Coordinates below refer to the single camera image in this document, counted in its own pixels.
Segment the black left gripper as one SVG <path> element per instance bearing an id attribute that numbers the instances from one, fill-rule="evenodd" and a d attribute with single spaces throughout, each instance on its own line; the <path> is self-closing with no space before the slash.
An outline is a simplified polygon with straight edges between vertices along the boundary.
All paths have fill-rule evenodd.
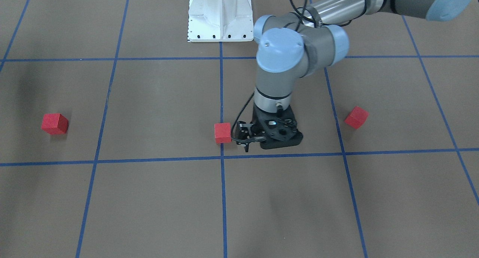
<path id="1" fill-rule="evenodd" d="M 265 140 L 260 142 L 260 147 L 265 150 L 296 146 L 303 140 L 291 107 L 283 110 L 278 117 L 277 113 L 267 113 L 254 105 L 250 123 L 236 122 L 236 136 L 253 135 L 265 137 Z M 237 140 L 237 144 L 242 146 L 246 153 L 249 152 L 249 145 L 254 142 L 254 139 Z"/>

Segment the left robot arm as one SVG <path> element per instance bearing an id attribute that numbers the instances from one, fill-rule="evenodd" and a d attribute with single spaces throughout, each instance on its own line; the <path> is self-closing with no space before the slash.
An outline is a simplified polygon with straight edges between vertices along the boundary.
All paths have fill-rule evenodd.
<path id="1" fill-rule="evenodd" d="M 426 21 L 451 21 L 472 0 L 321 0 L 282 15 L 264 15 L 253 29 L 258 44 L 250 122 L 236 119 L 232 140 L 249 151 L 296 146 L 303 134 L 290 106 L 297 79 L 340 62 L 349 52 L 344 27 L 356 18 L 386 12 Z"/>

